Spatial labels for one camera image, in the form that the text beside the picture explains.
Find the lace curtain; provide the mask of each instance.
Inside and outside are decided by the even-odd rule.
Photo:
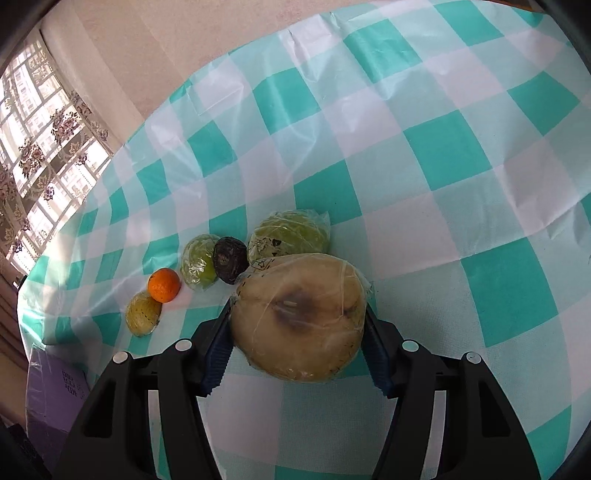
[[[0,87],[0,273],[18,283],[113,152],[108,130],[60,76],[38,31]]]

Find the checkered tablecloth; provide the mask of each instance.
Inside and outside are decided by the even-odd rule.
[[[591,76],[550,17],[439,0],[316,15],[202,68],[129,139],[25,282],[25,343],[92,384],[115,351],[159,353],[217,316],[221,282],[184,287],[150,336],[122,322],[194,236],[329,212],[331,253],[371,281],[379,317],[434,353],[479,352],[548,478],[591,418],[590,132]],[[367,479],[393,411],[360,355],[307,385],[236,350],[200,405],[240,480]]]

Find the orange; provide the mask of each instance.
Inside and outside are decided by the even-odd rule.
[[[160,303],[174,299],[180,289],[181,281],[171,268],[161,268],[152,273],[148,279],[148,292],[154,300]]]

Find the yellow fruit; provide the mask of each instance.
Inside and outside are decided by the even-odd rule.
[[[129,302],[125,311],[125,323],[129,331],[141,337],[152,333],[160,321],[162,304],[147,291],[141,291]]]
[[[344,260],[323,254],[261,260],[238,287],[231,327],[249,362],[288,380],[332,377],[363,336],[365,288]]]

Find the dark bruise on melon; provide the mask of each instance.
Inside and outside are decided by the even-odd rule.
[[[314,299],[304,290],[294,290],[273,301],[277,321],[296,332],[306,330],[314,322]]]

